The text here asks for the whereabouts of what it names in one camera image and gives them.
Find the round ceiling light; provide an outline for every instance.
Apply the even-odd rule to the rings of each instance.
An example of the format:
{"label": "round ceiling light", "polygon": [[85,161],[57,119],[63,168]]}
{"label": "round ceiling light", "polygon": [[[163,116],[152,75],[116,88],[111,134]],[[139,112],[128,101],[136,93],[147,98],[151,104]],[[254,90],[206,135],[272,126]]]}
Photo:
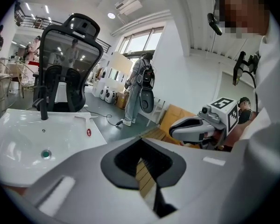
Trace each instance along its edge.
{"label": "round ceiling light", "polygon": [[111,19],[114,19],[115,18],[115,14],[114,13],[108,13],[108,17],[111,18]]}

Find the black shirt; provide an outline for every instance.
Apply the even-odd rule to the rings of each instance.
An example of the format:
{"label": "black shirt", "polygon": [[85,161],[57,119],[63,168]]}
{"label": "black shirt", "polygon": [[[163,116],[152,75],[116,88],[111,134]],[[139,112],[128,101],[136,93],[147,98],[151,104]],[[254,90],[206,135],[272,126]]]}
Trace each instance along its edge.
{"label": "black shirt", "polygon": [[243,124],[247,122],[252,116],[252,110],[243,110],[238,118],[238,123]]}

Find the ceiling vent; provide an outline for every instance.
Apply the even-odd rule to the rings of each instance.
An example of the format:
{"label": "ceiling vent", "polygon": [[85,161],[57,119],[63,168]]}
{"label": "ceiling vent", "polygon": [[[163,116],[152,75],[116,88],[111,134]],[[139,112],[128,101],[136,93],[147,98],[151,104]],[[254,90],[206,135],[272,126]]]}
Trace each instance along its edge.
{"label": "ceiling vent", "polygon": [[139,0],[122,0],[115,4],[115,9],[124,15],[129,15],[141,7],[142,5]]}

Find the red button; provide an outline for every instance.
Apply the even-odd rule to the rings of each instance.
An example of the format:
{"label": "red button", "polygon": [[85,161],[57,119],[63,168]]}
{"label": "red button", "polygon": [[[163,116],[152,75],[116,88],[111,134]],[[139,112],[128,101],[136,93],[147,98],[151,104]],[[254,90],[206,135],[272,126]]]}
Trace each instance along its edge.
{"label": "red button", "polygon": [[87,135],[90,137],[91,136],[91,130],[87,129]]}

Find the brown box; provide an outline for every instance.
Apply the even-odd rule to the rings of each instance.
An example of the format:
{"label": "brown box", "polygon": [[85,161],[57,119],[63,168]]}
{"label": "brown box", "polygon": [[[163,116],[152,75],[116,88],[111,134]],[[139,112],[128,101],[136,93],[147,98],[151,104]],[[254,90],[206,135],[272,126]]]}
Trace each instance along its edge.
{"label": "brown box", "polygon": [[129,93],[128,92],[118,92],[117,95],[118,95],[118,99],[116,102],[116,106],[120,109],[124,109],[126,106],[127,99],[129,97]]}

